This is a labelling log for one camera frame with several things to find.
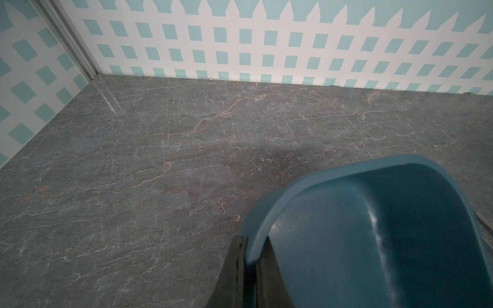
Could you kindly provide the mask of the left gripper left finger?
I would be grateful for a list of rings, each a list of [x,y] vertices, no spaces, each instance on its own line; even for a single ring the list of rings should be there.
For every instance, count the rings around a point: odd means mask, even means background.
[[[243,307],[247,239],[234,236],[206,307]]]

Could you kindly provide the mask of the teal plastic storage box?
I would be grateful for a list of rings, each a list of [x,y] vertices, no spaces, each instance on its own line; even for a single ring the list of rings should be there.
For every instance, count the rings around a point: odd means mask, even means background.
[[[270,241],[295,307],[491,307],[469,202],[436,162],[399,155],[318,171],[261,197],[245,262]]]

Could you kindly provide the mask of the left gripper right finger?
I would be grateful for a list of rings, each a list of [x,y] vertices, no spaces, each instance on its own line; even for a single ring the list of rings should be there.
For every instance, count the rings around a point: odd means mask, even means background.
[[[255,266],[257,307],[294,307],[286,289],[270,238]]]

